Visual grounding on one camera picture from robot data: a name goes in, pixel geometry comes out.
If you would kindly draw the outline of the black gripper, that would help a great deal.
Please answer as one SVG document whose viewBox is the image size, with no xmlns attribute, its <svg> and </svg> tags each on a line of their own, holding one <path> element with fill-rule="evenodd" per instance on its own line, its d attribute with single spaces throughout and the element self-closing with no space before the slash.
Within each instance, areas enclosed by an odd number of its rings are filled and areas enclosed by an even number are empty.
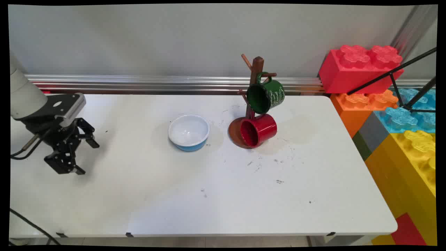
<svg viewBox="0 0 446 251">
<path fill-rule="evenodd" d="M 95 129 L 83 118 L 76 118 L 67 126 L 60 125 L 61 122 L 62 118 L 25 119 L 26 129 L 34 134 L 31 143 L 37 141 L 27 154 L 32 154 L 44 142 L 53 149 L 50 155 L 44 157 L 44 161 L 56 173 L 84 175 L 85 171 L 76 164 L 76 150 L 80 145 L 80 140 L 85 140 L 93 149 L 100 147 L 93 134 Z"/>
</svg>

